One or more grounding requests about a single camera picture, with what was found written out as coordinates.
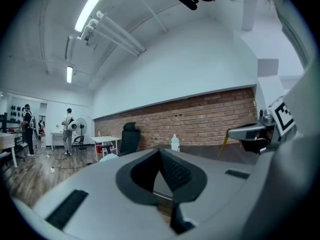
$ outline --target ceiling light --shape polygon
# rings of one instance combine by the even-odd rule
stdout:
[[[95,8],[96,4],[99,2],[99,0],[88,0],[85,4],[85,6],[82,9],[82,12],[80,13],[80,16],[75,24],[74,29],[76,31],[82,32],[84,25],[86,24],[86,21],[92,12],[92,10]]]
[[[68,83],[71,83],[71,80],[72,80],[72,70],[73,68],[71,66],[66,67],[66,81]]]

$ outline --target black slot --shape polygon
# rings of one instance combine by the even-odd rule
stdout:
[[[230,170],[230,169],[227,170],[225,172],[225,174],[228,174],[228,175],[240,178],[240,179],[244,179],[244,180],[248,179],[250,176],[250,173],[246,173],[246,172],[242,172],[242,171],[238,171],[238,170]]]
[[[46,221],[59,230],[62,230],[82,202],[86,199],[88,193],[83,190],[74,190],[63,202],[46,218]]]

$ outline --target brick wall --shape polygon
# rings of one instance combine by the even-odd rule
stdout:
[[[96,119],[95,136],[120,137],[125,123],[136,122],[139,150],[170,144],[173,134],[183,146],[221,145],[227,129],[257,120],[254,100],[252,88],[243,88],[134,109]]]

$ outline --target red object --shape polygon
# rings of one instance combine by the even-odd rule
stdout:
[[[102,148],[101,148],[101,146],[96,146],[96,152],[97,152],[97,153],[102,153]]]

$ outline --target water bottle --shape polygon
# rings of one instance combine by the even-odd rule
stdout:
[[[171,139],[171,149],[175,151],[180,151],[180,144],[179,144],[179,139],[177,136],[174,134],[173,138]]]

